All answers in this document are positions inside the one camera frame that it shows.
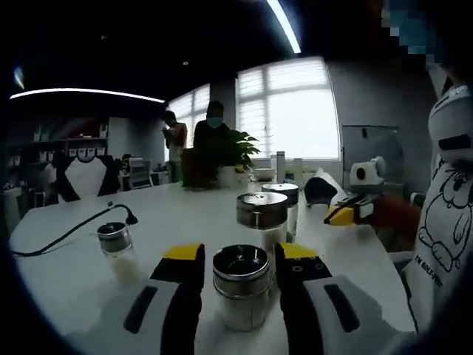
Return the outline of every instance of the window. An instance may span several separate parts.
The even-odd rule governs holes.
[[[209,101],[210,85],[207,84],[169,102],[168,109],[174,112],[179,122],[187,126],[187,148],[192,148],[195,126],[197,122],[205,120],[205,112]],[[164,146],[164,160],[167,161],[168,159],[169,149]]]
[[[238,128],[258,139],[269,158],[338,160],[338,121],[327,69],[321,58],[296,59],[238,75]]]

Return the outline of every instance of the ceiling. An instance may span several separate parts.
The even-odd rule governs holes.
[[[405,52],[381,28],[378,0],[280,0],[299,40],[298,55],[264,0],[163,2],[122,8],[116,2],[104,7],[41,4],[23,11],[12,70],[21,68],[26,91],[80,87],[168,101],[240,70],[286,58],[372,61]],[[12,94],[21,91],[12,85]],[[120,114],[149,114],[162,106],[104,96],[53,93],[11,102],[14,110],[28,114],[61,115],[97,110],[116,115],[112,107]]]

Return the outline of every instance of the glass jar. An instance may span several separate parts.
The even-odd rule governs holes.
[[[227,246],[214,255],[214,287],[225,325],[234,331],[261,327],[269,312],[268,254],[257,246]]]
[[[143,277],[132,239],[124,223],[111,222],[97,230],[103,254],[120,283],[133,285]]]
[[[299,187],[292,183],[268,183],[262,191],[277,192],[287,196],[287,236],[285,242],[294,243],[297,230],[297,214],[299,213]]]
[[[240,195],[236,199],[236,220],[255,230],[255,245],[273,253],[274,244],[285,242],[287,234],[287,197],[275,192]]]

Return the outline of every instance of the metal jar lid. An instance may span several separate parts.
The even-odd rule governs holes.
[[[299,187],[292,183],[266,183],[262,191],[277,192],[287,196],[287,206],[291,207],[299,202]]]
[[[128,229],[124,223],[111,222],[97,230],[102,250],[113,253],[124,250],[132,244]]]
[[[214,273],[224,280],[255,280],[268,269],[268,254],[257,246],[226,246],[214,255]]]
[[[236,207],[236,221],[253,229],[274,228],[287,220],[287,197],[275,192],[240,195]]]

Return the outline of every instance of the white table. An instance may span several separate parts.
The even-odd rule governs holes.
[[[196,335],[196,354],[287,354],[287,336],[277,302],[264,326],[247,334],[227,331],[216,315],[212,256],[223,246],[258,243],[236,222],[236,197],[244,191],[187,192],[179,184],[121,192],[105,197],[30,210],[11,237],[16,251],[35,251],[72,226],[106,208],[125,203],[139,223],[129,227],[139,261],[147,274],[171,246],[202,242],[206,247],[203,309]],[[334,275],[345,275],[374,297],[383,318],[401,331],[413,331],[406,294],[394,265],[368,226],[325,226],[326,206],[299,204],[296,242],[316,249]],[[60,334],[87,331],[101,307],[123,292],[102,255],[95,232],[107,222],[124,221],[116,209],[79,229],[57,250],[18,259],[18,267],[34,300]]]

